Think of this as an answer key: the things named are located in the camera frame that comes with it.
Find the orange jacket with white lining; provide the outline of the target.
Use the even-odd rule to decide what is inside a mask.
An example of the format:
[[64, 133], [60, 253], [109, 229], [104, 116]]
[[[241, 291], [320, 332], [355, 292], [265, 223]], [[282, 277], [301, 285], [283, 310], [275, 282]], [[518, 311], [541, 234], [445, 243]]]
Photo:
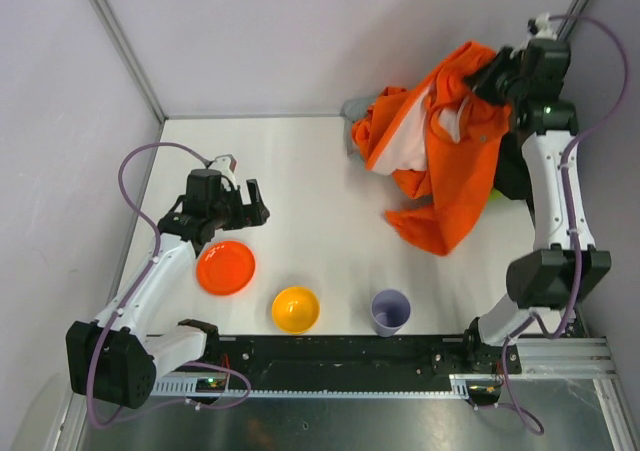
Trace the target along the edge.
[[366, 170], [391, 176], [409, 198], [427, 205], [385, 214], [409, 244], [446, 256], [472, 231], [493, 188], [508, 105], [477, 97], [464, 78], [495, 52], [469, 41], [416, 87], [387, 87], [351, 126]]

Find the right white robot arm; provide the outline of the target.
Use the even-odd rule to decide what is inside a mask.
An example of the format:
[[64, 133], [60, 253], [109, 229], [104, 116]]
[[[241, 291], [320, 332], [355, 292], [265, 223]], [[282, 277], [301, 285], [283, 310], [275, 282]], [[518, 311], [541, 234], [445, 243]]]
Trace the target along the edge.
[[533, 38], [519, 50], [503, 47], [464, 80], [483, 101], [512, 107], [510, 133], [528, 170], [534, 223], [533, 250], [509, 264], [505, 296], [465, 331], [469, 352], [506, 349], [531, 324], [548, 339], [561, 337], [576, 304], [611, 268], [582, 205], [576, 108], [560, 97], [570, 61], [568, 42]]

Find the black cloth garment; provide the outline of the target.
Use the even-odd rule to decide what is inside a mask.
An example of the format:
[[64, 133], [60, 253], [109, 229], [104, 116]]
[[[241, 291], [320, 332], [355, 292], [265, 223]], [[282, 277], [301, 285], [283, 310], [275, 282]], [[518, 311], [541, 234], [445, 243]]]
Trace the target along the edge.
[[515, 132], [508, 132], [501, 139], [493, 185], [509, 200], [533, 205], [529, 171]]

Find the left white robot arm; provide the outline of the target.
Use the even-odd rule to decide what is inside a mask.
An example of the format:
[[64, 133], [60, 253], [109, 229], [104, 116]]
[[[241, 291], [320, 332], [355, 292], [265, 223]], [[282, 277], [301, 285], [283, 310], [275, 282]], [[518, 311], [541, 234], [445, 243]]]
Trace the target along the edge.
[[231, 171], [218, 165], [191, 171], [186, 189], [154, 225], [151, 249], [131, 283], [90, 322], [76, 321], [65, 342], [72, 390], [137, 409], [158, 379], [198, 361], [219, 362], [216, 326], [183, 319], [152, 336], [151, 323], [174, 282], [195, 264], [218, 231], [262, 226], [270, 216], [259, 184], [246, 183], [249, 199]]

